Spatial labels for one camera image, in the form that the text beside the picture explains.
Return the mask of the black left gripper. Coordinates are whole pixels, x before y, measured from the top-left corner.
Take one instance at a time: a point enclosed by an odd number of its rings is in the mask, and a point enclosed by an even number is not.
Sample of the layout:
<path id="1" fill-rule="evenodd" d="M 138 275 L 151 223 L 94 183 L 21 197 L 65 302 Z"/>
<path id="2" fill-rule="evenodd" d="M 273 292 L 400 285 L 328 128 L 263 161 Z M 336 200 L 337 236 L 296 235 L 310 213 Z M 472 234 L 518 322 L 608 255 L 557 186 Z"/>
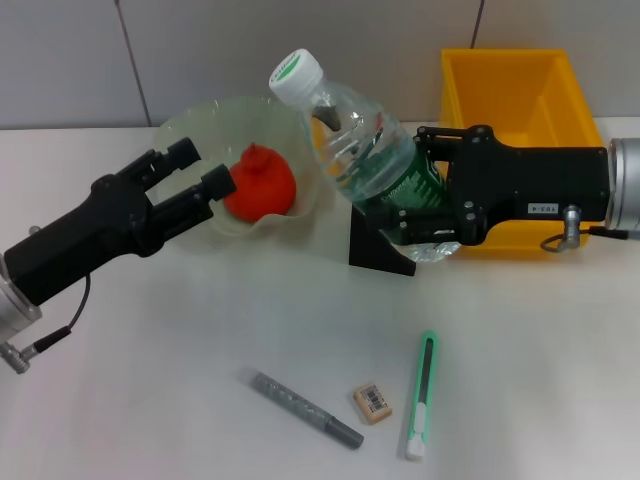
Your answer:
<path id="1" fill-rule="evenodd" d="M 211 219 L 210 202 L 236 191 L 225 165 L 153 208 L 145 192 L 200 159 L 192 140 L 185 137 L 165 153 L 145 152 L 118 176 L 96 180 L 77 208 L 5 252 L 11 281 L 39 306 L 112 259 L 151 256 L 161 248 L 159 237 L 171 240 Z"/>

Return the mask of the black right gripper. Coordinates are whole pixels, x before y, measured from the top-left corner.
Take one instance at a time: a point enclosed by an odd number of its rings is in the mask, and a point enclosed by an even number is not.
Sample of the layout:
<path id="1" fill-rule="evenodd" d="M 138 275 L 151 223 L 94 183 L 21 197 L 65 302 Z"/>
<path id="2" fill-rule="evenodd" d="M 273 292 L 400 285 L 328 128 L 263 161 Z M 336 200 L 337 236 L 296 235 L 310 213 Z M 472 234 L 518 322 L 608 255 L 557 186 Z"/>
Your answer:
<path id="1" fill-rule="evenodd" d="M 479 245 L 494 226 L 511 220 L 557 220 L 578 209 L 602 222 L 610 198 L 603 147 L 512 147 L 485 125 L 466 129 L 420 126 L 413 137 L 430 161 L 452 161 L 452 205 L 368 208 L 368 225 L 399 246 L 456 242 Z"/>

